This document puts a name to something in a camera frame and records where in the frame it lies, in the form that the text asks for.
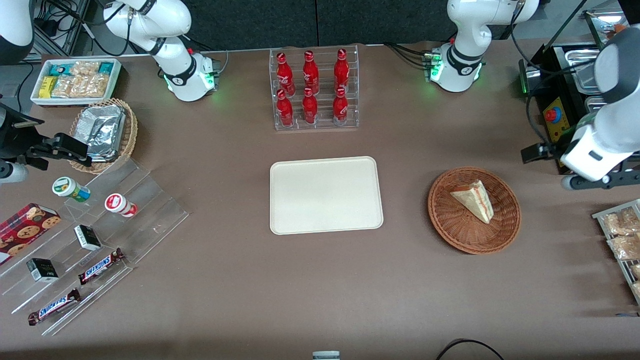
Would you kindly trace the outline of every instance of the red emergency stop button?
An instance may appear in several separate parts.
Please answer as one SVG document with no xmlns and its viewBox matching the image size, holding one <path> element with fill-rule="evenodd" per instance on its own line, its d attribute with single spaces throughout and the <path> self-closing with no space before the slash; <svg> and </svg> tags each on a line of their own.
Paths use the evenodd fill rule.
<svg viewBox="0 0 640 360">
<path fill-rule="evenodd" d="M 562 119 L 562 110 L 555 106 L 554 108 L 547 110 L 545 113 L 545 120 L 552 124 L 556 124 Z"/>
</svg>

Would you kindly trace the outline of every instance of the red cap bottle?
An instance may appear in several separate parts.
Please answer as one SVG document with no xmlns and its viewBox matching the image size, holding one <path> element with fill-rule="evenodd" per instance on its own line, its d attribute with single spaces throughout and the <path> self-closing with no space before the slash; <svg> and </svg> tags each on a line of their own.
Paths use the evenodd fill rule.
<svg viewBox="0 0 640 360">
<path fill-rule="evenodd" d="M 280 87 L 284 89 L 288 97 L 292 97 L 296 93 L 296 85 L 293 83 L 293 71 L 287 63 L 287 57 L 284 53 L 276 55 L 278 60 L 278 82 Z"/>
<path fill-rule="evenodd" d="M 347 51 L 345 49 L 338 50 L 338 61 L 333 67 L 333 76 L 335 81 L 333 87 L 337 92 L 339 88 L 344 88 L 344 92 L 349 92 L 349 63 L 347 62 Z"/>
<path fill-rule="evenodd" d="M 305 121 L 313 125 L 316 123 L 318 118 L 318 101 L 314 96 L 313 90 L 311 88 L 305 88 L 305 98 L 302 99 L 302 107 L 305 110 Z"/>
<path fill-rule="evenodd" d="M 292 127 L 293 106 L 291 106 L 291 101 L 287 99 L 287 94 L 282 89 L 278 89 L 278 92 L 276 94 L 278 96 L 276 107 L 278 108 L 278 116 L 280 117 L 280 122 L 284 127 Z"/>
<path fill-rule="evenodd" d="M 333 123 L 336 126 L 343 126 L 347 122 L 347 107 L 349 103 L 344 97 L 344 88 L 336 91 L 336 97 L 333 100 Z"/>
<path fill-rule="evenodd" d="M 305 76 L 305 86 L 311 88 L 314 95 L 317 95 L 320 92 L 320 75 L 313 51 L 305 51 L 305 66 L 302 67 L 302 73 Z"/>
</svg>

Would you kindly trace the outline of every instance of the clear acrylic display stand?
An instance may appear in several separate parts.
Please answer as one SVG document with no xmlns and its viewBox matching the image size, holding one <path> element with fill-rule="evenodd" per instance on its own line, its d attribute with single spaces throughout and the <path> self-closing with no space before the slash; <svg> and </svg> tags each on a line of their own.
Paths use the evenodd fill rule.
<svg viewBox="0 0 640 360">
<path fill-rule="evenodd" d="M 336 126 L 333 123 L 333 100 L 335 99 L 335 89 L 333 87 L 333 67 L 338 60 L 338 50 L 347 51 L 347 62 L 349 63 L 349 91 L 346 99 L 349 102 L 347 108 L 347 121 L 343 126 Z M 302 74 L 302 66 L 305 64 L 305 51 L 314 52 L 314 59 L 318 65 L 320 74 L 320 92 L 316 95 L 318 101 L 318 120 L 314 125 L 308 124 L 303 117 L 302 99 L 305 97 L 305 80 Z M 293 71 L 293 80 L 296 85 L 296 93 L 289 98 L 293 105 L 293 126 L 284 127 L 278 116 L 276 103 L 278 97 L 276 92 L 280 88 L 278 82 L 278 61 L 276 55 L 285 53 L 287 63 Z M 358 111 L 358 100 L 360 98 L 360 66 L 358 62 L 358 46 L 326 46 L 308 47 L 304 49 L 272 49 L 269 52 L 269 78 L 271 79 L 271 99 L 273 102 L 273 117 L 277 131 L 290 130 L 315 130 L 315 129 L 341 129 L 343 127 L 358 127 L 360 123 L 360 112 Z"/>
<path fill-rule="evenodd" d="M 86 202 L 67 200 L 59 211 L 63 221 L 36 240 L 32 244 L 36 245 L 32 251 L 13 258 L 10 264 L 0 269 L 3 271 L 0 281 L 5 289 L 1 301 L 13 309 L 12 314 L 24 317 L 25 326 L 28 326 L 27 319 L 31 312 L 78 288 L 82 298 L 80 303 L 69 305 L 34 326 L 42 335 L 56 334 L 80 315 L 130 273 L 149 251 L 188 216 L 176 200 L 151 178 L 149 171 L 132 159 L 117 161 L 86 186 L 91 190 L 91 197 Z M 104 199 L 111 193 L 121 193 L 135 203 L 138 213 L 125 218 L 106 211 Z M 93 228 L 102 243 L 99 250 L 92 252 L 80 247 L 74 232 L 78 224 Z M 78 275 L 117 248 L 122 250 L 125 259 L 81 286 Z M 49 284 L 34 281 L 26 265 L 31 258 L 51 260 L 59 279 Z"/>
</svg>

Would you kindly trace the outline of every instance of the red cookie box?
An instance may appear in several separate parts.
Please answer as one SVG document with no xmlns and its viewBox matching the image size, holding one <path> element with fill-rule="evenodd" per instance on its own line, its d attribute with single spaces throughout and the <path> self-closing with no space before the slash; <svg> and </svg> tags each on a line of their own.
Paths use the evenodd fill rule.
<svg viewBox="0 0 640 360">
<path fill-rule="evenodd" d="M 57 212 L 38 204 L 29 204 L 0 224 L 0 265 L 60 221 Z"/>
</svg>

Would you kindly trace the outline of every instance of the small black box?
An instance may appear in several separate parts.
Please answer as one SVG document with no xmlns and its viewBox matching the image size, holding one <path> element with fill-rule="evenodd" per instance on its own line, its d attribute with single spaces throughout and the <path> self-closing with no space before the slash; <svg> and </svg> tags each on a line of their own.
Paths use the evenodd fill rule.
<svg viewBox="0 0 640 360">
<path fill-rule="evenodd" d="M 100 244 L 100 240 L 98 240 L 98 237 L 95 235 L 95 232 L 91 227 L 78 225 L 74 231 L 76 232 L 76 238 L 80 241 L 80 246 L 82 246 L 83 249 L 96 251 L 102 246 L 102 244 Z"/>
<path fill-rule="evenodd" d="M 58 279 L 58 274 L 53 268 L 51 260 L 33 258 L 27 261 L 27 267 L 35 281 L 54 282 Z"/>
</svg>

